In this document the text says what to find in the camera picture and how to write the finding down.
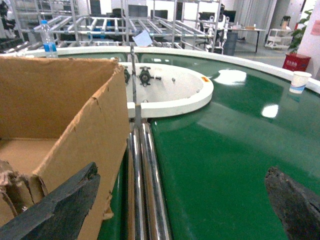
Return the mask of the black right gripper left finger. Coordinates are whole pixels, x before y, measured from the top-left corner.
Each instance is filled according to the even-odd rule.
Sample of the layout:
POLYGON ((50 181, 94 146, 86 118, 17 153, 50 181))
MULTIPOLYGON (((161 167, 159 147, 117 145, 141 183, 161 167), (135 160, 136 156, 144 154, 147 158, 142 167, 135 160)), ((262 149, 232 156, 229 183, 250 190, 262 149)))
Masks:
POLYGON ((101 176, 90 162, 0 228, 2 240, 76 240, 96 200, 101 176))

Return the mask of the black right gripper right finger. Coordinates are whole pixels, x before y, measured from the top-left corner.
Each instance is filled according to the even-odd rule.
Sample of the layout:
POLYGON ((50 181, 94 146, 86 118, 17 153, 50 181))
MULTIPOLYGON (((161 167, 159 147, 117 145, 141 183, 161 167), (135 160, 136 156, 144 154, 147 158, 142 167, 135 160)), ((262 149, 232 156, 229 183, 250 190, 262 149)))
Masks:
POLYGON ((271 166, 264 177, 267 196, 289 240, 320 238, 320 196, 271 166))

